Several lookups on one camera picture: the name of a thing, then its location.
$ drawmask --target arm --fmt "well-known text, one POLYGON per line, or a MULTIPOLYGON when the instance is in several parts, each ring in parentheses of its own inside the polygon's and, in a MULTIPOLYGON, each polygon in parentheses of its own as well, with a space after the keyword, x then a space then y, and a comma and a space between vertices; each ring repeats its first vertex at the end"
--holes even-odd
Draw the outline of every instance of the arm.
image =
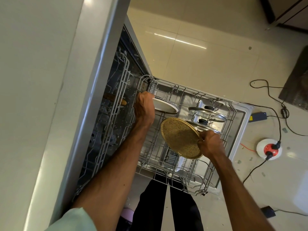
POLYGON ((73 208, 82 207, 98 231, 115 230, 130 191, 141 148, 151 127, 154 95, 143 92, 135 103, 136 122, 108 164, 89 182, 73 208))
POLYGON ((232 229, 274 231, 266 217, 238 178, 232 163, 225 155, 219 134, 213 131, 200 133, 198 142, 201 153, 215 166, 224 193, 232 229))

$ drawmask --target hand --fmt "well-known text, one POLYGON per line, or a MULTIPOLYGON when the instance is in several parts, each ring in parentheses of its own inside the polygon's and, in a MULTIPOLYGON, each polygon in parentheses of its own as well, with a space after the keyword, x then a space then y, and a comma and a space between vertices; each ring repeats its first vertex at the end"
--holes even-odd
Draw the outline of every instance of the hand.
POLYGON ((224 154, 225 148, 220 135, 214 131, 200 132, 201 139, 198 141, 200 152, 205 157, 211 159, 214 154, 224 154))
POLYGON ((142 124, 149 126, 153 124, 155 119, 154 97, 152 93, 146 91, 138 94, 134 105, 136 122, 142 122, 142 124))

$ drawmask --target black pants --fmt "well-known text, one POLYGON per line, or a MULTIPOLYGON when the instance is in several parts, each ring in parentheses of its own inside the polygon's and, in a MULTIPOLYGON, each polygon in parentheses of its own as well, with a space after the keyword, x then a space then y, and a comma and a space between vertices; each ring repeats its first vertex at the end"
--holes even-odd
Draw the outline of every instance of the black pants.
MULTIPOLYGON (((166 177, 156 174, 155 180, 166 182, 166 177)), ((167 185, 151 180, 145 191, 140 195, 140 201, 134 212, 131 231, 159 231, 163 220, 167 185)), ((176 188, 183 185, 176 181, 167 181, 176 188)), ((170 187, 170 198, 175 231, 203 231, 200 212, 190 194, 170 187)))

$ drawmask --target round extension socket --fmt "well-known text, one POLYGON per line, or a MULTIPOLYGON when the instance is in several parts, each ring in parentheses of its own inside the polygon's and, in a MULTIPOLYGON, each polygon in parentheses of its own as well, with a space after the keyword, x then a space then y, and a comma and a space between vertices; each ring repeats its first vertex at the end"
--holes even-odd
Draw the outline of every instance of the round extension socket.
POLYGON ((273 153, 273 157, 270 158, 269 160, 274 160, 277 159, 278 157, 281 156, 282 154, 282 147, 280 146, 280 148, 278 150, 272 149, 272 144, 276 144, 278 141, 277 140, 273 140, 273 139, 264 139, 262 141, 260 141, 257 144, 257 153, 258 155, 263 158, 266 159, 266 152, 267 151, 271 151, 273 153))

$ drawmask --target light green sleeve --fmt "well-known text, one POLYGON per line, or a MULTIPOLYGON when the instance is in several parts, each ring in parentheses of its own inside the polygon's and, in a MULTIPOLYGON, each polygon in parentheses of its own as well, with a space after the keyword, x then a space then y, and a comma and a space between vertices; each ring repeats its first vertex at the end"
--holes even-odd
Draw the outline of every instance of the light green sleeve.
POLYGON ((49 226, 46 231, 97 231, 92 219, 83 208, 73 208, 49 226))

